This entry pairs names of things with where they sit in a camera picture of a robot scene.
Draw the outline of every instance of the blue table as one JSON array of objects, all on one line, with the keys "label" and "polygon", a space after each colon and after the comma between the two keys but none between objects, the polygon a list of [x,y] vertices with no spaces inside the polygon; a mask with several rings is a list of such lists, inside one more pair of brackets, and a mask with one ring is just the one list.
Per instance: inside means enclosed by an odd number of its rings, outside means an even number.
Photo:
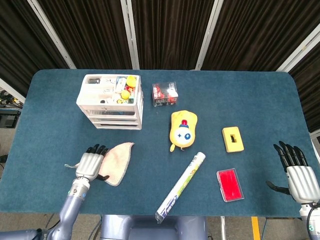
[{"label": "blue table", "polygon": [[[142,130],[96,129],[76,105],[83,77],[94,73],[141,75]],[[174,106],[152,106],[152,83],[176,81]],[[194,144],[170,153],[170,117],[198,116]],[[244,151],[227,153],[222,128],[238,126]],[[0,182],[0,211],[56,213],[75,178],[64,164],[79,162],[88,146],[134,142],[118,187],[94,181],[81,210],[87,214],[153,215],[197,152],[206,159],[171,215],[298,217],[291,196],[269,189],[287,186],[273,144],[299,146],[318,179],[294,80],[283,72],[183,70],[41,70],[35,74]],[[245,199],[225,203],[216,172],[235,168]]]}]

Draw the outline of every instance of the yellow ball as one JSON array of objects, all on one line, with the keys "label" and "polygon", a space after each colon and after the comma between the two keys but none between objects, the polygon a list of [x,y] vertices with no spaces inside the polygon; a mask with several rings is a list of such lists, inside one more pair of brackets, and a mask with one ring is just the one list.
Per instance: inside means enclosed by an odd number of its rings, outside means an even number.
[{"label": "yellow ball", "polygon": [[126,78],[126,84],[131,87],[131,88],[135,88],[137,85],[137,79],[135,76],[128,76]]},{"label": "yellow ball", "polygon": [[130,97],[130,92],[128,90],[122,90],[121,92],[121,98],[128,99]]}]

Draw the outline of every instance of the white plastic drawer organizer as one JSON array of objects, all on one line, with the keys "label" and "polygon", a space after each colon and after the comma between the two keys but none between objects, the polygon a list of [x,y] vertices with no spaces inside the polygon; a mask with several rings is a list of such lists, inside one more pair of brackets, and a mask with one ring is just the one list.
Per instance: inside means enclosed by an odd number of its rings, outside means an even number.
[{"label": "white plastic drawer organizer", "polygon": [[87,74],[76,104],[97,129],[142,128],[144,94],[139,75]]}]

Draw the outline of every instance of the yellow block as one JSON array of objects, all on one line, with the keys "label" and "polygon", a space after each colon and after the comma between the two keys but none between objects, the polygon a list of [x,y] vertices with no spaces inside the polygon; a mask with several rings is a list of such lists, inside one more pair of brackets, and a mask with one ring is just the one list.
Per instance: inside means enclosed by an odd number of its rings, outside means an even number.
[{"label": "yellow block", "polygon": [[253,240],[260,240],[258,217],[252,216],[251,223],[252,223]]},{"label": "yellow block", "polygon": [[228,153],[241,152],[245,149],[237,126],[222,129],[225,149]]}]

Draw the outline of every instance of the clear plastic box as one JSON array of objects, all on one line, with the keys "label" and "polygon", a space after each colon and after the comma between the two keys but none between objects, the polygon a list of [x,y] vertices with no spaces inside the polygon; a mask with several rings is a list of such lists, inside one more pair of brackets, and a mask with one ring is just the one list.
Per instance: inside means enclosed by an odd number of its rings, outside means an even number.
[{"label": "clear plastic box", "polygon": [[178,100],[177,83],[159,82],[152,84],[153,106],[173,105]]},{"label": "clear plastic box", "polygon": [[222,198],[226,203],[245,198],[235,168],[217,171],[216,177]]}]

